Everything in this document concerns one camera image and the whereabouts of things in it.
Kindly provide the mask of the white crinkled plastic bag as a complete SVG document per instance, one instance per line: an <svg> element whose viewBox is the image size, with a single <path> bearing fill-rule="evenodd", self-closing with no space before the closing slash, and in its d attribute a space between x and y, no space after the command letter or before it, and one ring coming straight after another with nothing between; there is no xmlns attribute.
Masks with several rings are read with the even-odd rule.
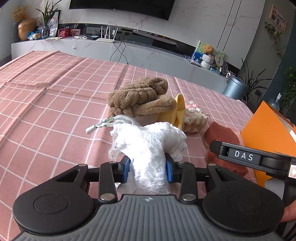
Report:
<svg viewBox="0 0 296 241"><path fill-rule="evenodd" d="M187 149L187 136L168 122L146 126L117 123L110 132L112 146L109 157L115 159L119 153L130 159L126 183L119 184L120 194L162 195L175 194L177 187L169 184L166 174L166 154L173 161L183 159Z"/></svg>

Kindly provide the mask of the pink white knitted toy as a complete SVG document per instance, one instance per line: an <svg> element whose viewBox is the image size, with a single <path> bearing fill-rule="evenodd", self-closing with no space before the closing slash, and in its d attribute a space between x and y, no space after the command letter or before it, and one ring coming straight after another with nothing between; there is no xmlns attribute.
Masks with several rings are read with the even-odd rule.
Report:
<svg viewBox="0 0 296 241"><path fill-rule="evenodd" d="M183 131L185 133L199 133L205 127L209 116L204 114L195 102L186 101Z"/></svg>

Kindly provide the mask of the brown braided plush toy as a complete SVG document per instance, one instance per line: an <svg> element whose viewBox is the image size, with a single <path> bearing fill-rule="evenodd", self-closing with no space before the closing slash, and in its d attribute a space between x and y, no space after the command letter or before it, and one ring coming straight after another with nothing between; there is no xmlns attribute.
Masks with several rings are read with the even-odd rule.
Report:
<svg viewBox="0 0 296 241"><path fill-rule="evenodd" d="M164 78L138 78L108 94L109 116L126 115L135 118L171 111L177 104L174 98L166 95L168 87Z"/></svg>

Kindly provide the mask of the orange cardboard box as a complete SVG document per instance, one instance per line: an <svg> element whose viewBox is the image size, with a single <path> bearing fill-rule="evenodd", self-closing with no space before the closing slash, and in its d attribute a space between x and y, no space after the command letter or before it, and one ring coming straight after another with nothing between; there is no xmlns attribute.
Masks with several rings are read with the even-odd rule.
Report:
<svg viewBox="0 0 296 241"><path fill-rule="evenodd" d="M295 156L295 125L265 101L243 128L241 137L246 147Z"/></svg>

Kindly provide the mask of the yellow plush piece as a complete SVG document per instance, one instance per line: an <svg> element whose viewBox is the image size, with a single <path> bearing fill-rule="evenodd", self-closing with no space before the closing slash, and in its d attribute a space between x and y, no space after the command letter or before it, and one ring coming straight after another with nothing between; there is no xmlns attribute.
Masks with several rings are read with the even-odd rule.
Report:
<svg viewBox="0 0 296 241"><path fill-rule="evenodd" d="M183 130L184 117L185 117L185 100L181 93L175 97L176 107L165 113L161 113L158 117L158 122L168 122L175 127Z"/></svg>

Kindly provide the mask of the blue water jug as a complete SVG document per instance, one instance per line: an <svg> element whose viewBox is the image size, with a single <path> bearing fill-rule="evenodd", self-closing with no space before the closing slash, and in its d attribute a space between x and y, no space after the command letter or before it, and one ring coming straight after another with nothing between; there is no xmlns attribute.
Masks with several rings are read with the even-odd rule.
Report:
<svg viewBox="0 0 296 241"><path fill-rule="evenodd" d="M270 99L268 101L269 106L274 108L276 111L280 111L280 99L281 99L281 93L279 93L276 97L276 99Z"/></svg>

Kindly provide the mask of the tall floor plant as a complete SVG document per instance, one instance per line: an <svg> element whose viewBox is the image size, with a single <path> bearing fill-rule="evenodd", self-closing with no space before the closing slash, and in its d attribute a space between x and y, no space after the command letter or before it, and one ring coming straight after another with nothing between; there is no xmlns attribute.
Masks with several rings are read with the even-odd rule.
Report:
<svg viewBox="0 0 296 241"><path fill-rule="evenodd" d="M262 78L262 74L266 71L266 68L264 68L261 72L259 72L255 76L254 70L253 69L251 70L249 68L247 60L246 59L244 61L243 61L243 59L241 59L241 60L242 60L242 69L244 72L244 77L242 78L242 80L247 85L247 91L246 91L245 95L243 96L243 101L245 103L247 103L251 93L254 90L267 89L266 87L263 87L262 85L260 85L260 83L263 81L271 80L271 78Z"/></svg>

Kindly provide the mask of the pink checked tablecloth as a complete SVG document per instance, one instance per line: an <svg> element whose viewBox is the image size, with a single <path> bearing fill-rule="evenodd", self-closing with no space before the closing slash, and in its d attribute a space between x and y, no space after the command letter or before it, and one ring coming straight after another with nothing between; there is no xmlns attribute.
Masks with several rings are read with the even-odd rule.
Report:
<svg viewBox="0 0 296 241"><path fill-rule="evenodd" d="M19 195L79 163L107 161L110 129L85 130L107 118L109 92L144 76L164 78L168 95L182 94L236 134L252 118L241 101L164 73L59 51L17 57L1 66L1 240L20 232Z"/></svg>

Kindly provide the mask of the brown teddy bear figure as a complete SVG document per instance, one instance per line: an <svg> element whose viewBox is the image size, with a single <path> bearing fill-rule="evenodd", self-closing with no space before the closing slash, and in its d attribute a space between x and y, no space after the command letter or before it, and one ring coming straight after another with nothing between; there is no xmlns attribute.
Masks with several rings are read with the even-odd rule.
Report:
<svg viewBox="0 0 296 241"><path fill-rule="evenodd" d="M214 48L211 45L205 45L204 46L202 62L201 62L201 66L204 69L209 70L211 68L211 65L214 62L213 52L214 52Z"/></svg>

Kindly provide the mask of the white marble tv console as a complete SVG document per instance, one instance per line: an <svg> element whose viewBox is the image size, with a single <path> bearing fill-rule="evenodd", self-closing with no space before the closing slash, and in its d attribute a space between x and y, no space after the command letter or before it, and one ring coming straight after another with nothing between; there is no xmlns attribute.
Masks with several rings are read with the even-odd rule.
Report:
<svg viewBox="0 0 296 241"><path fill-rule="evenodd" d="M170 52L116 41L114 44L63 38L60 40L31 40L11 44L13 59L30 51L61 51L77 57L120 62L171 75L222 93L227 80L216 73L189 63L184 57Z"/></svg>

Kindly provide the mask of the white wifi router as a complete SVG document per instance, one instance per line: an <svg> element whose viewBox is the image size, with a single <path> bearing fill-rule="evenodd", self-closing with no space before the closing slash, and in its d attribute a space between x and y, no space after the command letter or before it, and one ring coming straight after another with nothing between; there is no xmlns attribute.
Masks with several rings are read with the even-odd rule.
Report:
<svg viewBox="0 0 296 241"><path fill-rule="evenodd" d="M111 33L110 27L107 26L104 37L102 36L103 33L101 32L101 37L96 39L96 41L97 42L105 42L105 43L112 43L113 44L115 42L115 36L116 36L117 32L118 32L118 28Z"/></svg>

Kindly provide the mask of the red box on console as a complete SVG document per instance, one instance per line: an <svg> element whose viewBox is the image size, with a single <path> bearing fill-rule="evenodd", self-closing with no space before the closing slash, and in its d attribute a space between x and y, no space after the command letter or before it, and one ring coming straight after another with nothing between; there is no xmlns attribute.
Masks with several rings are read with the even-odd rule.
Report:
<svg viewBox="0 0 296 241"><path fill-rule="evenodd" d="M61 38L67 38L70 35L70 29L69 28L64 28L64 29L59 29L58 30L58 37Z"/></svg>

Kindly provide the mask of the golden brown vase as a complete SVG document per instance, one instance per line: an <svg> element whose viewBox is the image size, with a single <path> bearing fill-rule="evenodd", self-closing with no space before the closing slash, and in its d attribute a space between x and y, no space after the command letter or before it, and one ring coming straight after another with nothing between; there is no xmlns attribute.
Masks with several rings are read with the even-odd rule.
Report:
<svg viewBox="0 0 296 241"><path fill-rule="evenodd" d="M23 19L18 25L18 36L21 41L26 41L27 34L32 31L34 32L37 21L34 18Z"/></svg>

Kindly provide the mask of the framed wall picture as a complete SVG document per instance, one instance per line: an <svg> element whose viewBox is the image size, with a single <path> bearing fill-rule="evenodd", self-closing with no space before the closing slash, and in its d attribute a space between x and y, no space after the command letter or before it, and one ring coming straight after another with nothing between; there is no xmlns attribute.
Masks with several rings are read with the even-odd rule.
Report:
<svg viewBox="0 0 296 241"><path fill-rule="evenodd" d="M276 9L273 5L271 8L269 18L277 25L277 27L281 30L281 32L285 33L285 29L287 27L287 20L284 16Z"/></svg>

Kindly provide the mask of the black wall television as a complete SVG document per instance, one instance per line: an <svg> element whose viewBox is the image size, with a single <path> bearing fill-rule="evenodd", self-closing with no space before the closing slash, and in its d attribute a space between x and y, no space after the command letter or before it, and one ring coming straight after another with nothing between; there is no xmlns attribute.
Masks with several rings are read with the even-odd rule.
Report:
<svg viewBox="0 0 296 241"><path fill-rule="evenodd" d="M128 11L168 21L174 4L174 0L71 0L69 9Z"/></svg>

